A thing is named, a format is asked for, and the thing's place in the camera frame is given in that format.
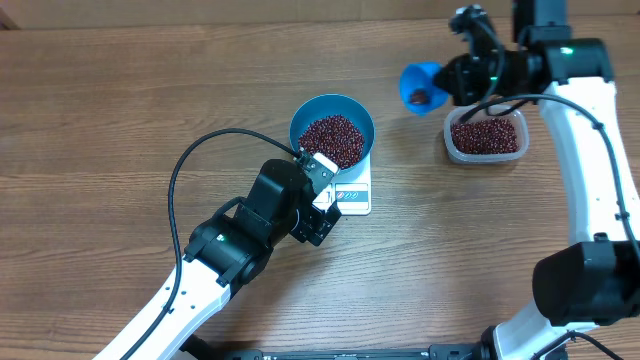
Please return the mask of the blue measuring scoop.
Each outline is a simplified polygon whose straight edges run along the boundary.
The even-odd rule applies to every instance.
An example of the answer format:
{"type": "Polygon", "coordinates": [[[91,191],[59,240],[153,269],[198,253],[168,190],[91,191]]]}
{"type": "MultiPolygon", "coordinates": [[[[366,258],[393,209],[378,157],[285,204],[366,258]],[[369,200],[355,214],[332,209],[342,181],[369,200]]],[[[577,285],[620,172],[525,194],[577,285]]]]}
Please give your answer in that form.
{"type": "Polygon", "coordinates": [[[441,69],[442,66],[438,63],[422,62],[409,64],[403,70],[399,79],[398,89],[401,100],[410,112],[424,116],[446,103],[449,94],[434,83],[435,75],[441,69]],[[428,91],[431,96],[431,103],[422,106],[410,104],[409,96],[416,89],[428,91]]]}

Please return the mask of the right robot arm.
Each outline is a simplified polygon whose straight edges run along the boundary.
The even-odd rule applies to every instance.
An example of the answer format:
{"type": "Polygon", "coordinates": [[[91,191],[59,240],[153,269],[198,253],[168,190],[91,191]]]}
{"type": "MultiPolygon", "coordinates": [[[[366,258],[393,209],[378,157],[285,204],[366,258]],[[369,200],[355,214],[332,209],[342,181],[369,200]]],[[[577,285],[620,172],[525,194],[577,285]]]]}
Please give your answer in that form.
{"type": "Polygon", "coordinates": [[[541,261],[532,301],[490,328],[482,359],[542,359],[592,329],[639,313],[639,196],[618,125],[614,71],[603,41],[576,38],[561,1],[513,5],[515,50],[486,11],[456,11],[469,44],[433,79],[470,120],[510,101],[535,103],[555,144],[569,209],[569,244],[541,261]]]}

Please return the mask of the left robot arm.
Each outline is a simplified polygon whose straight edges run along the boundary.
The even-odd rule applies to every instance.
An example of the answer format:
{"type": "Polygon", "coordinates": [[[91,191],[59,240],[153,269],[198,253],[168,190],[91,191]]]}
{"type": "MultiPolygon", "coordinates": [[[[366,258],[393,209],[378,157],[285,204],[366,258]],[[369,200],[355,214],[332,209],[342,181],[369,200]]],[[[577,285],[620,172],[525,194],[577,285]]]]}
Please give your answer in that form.
{"type": "Polygon", "coordinates": [[[291,235],[318,246],[341,216],[314,200],[339,168],[321,154],[266,161],[246,197],[230,200],[191,234],[162,288],[99,353],[101,359],[170,359],[260,274],[291,235]]]}

